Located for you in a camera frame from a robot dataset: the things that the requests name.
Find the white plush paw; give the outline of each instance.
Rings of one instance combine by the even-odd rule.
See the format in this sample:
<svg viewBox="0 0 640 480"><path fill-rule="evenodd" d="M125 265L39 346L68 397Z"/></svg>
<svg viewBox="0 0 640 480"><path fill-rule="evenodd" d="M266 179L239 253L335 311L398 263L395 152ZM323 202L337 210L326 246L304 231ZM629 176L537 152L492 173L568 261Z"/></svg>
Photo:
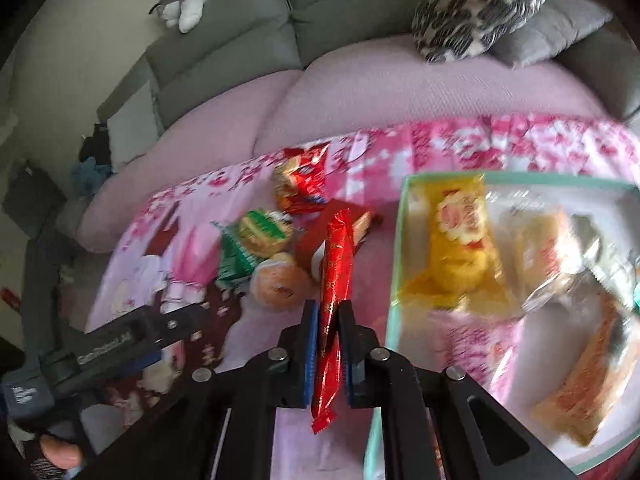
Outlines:
<svg viewBox="0 0 640 480"><path fill-rule="evenodd" d="M160 17L165 20L177 20L180 16L180 2L171 2L170 4L166 4L164 9L162 9L162 13Z"/></svg>
<svg viewBox="0 0 640 480"><path fill-rule="evenodd" d="M180 32L189 32L202 17L202 0L184 0L180 6L178 28Z"/></svg>

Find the packaged pastry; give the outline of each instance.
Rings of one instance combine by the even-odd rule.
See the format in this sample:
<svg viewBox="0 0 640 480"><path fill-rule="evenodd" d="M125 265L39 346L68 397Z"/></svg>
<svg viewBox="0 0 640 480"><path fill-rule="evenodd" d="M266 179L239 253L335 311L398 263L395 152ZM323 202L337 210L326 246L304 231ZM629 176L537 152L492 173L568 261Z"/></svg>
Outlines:
<svg viewBox="0 0 640 480"><path fill-rule="evenodd" d="M252 296L271 310L297 308L311 297L309 275L296 265L292 256L278 253L263 261L251 276Z"/></svg>
<svg viewBox="0 0 640 480"><path fill-rule="evenodd" d="M518 293L529 311L571 287L582 267L580 244L567 214L517 210L514 260Z"/></svg>
<svg viewBox="0 0 640 480"><path fill-rule="evenodd" d="M278 207L292 214L321 211L326 203L325 165L329 143L303 148L286 148L286 160L273 171Z"/></svg>
<svg viewBox="0 0 640 480"><path fill-rule="evenodd" d="M238 222L238 237L255 256L270 258L283 251L293 234L291 216L280 211L254 209Z"/></svg>
<svg viewBox="0 0 640 480"><path fill-rule="evenodd" d="M429 308L482 316L520 314L502 274L487 216L482 175L418 184L428 202L426 268L399 294Z"/></svg>
<svg viewBox="0 0 640 480"><path fill-rule="evenodd" d="M588 446L622 396L638 359L635 316L621 314L612 295L600 295L602 323L564 385L537 404L533 416Z"/></svg>

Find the wall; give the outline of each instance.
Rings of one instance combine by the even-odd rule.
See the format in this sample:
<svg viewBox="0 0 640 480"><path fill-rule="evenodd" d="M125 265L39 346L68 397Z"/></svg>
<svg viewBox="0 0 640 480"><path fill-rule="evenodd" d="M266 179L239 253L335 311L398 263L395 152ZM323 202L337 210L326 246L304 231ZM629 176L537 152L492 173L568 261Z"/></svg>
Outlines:
<svg viewBox="0 0 640 480"><path fill-rule="evenodd" d="M0 146L11 136L18 122L9 103L9 90L14 74L15 49L0 69Z"/></svg>
<svg viewBox="0 0 640 480"><path fill-rule="evenodd" d="M25 154L70 192L95 109L164 31L157 0L47 0L22 35L12 102Z"/></svg>

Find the wrapped biscuit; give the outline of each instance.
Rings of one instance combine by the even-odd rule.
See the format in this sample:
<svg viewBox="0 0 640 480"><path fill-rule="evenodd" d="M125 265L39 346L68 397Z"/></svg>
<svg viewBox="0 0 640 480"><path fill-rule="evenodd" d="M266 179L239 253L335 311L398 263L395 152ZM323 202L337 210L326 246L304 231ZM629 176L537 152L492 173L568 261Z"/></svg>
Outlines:
<svg viewBox="0 0 640 480"><path fill-rule="evenodd" d="M482 176L418 185L429 205L427 267L401 287L400 296L482 316L520 314L490 232Z"/></svg>
<svg viewBox="0 0 640 480"><path fill-rule="evenodd" d="M564 385L533 409L541 422L588 446L622 396L638 360L638 326L603 291L602 322Z"/></svg>
<svg viewBox="0 0 640 480"><path fill-rule="evenodd" d="M222 234L218 280L227 288L245 282L263 258L255 256L244 247L238 237L237 225L224 226L215 221L211 224L220 229Z"/></svg>
<svg viewBox="0 0 640 480"><path fill-rule="evenodd" d="M261 258L270 258L283 251L293 231L291 216L280 211L254 209L238 222L238 237L242 245Z"/></svg>
<svg viewBox="0 0 640 480"><path fill-rule="evenodd" d="M518 294L531 311L569 290L582 267L580 243L560 207L517 209L513 216Z"/></svg>

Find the gray pillow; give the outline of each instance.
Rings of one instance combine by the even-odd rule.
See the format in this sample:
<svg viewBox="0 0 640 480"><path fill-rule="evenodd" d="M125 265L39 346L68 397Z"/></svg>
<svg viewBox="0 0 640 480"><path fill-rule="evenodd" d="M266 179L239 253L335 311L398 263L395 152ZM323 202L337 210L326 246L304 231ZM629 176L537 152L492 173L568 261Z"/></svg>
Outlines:
<svg viewBox="0 0 640 480"><path fill-rule="evenodd" d="M544 1L425 0L415 11L414 40L427 62L477 56L524 25Z"/></svg>
<svg viewBox="0 0 640 480"><path fill-rule="evenodd" d="M107 120L107 126L113 173L158 142L160 132L148 81Z"/></svg>
<svg viewBox="0 0 640 480"><path fill-rule="evenodd" d="M551 59L607 23L613 14L592 0L546 0L522 28L489 51L511 68Z"/></svg>
<svg viewBox="0 0 640 480"><path fill-rule="evenodd" d="M617 120L640 117L640 52L629 38L601 28L555 61L591 88Z"/></svg>

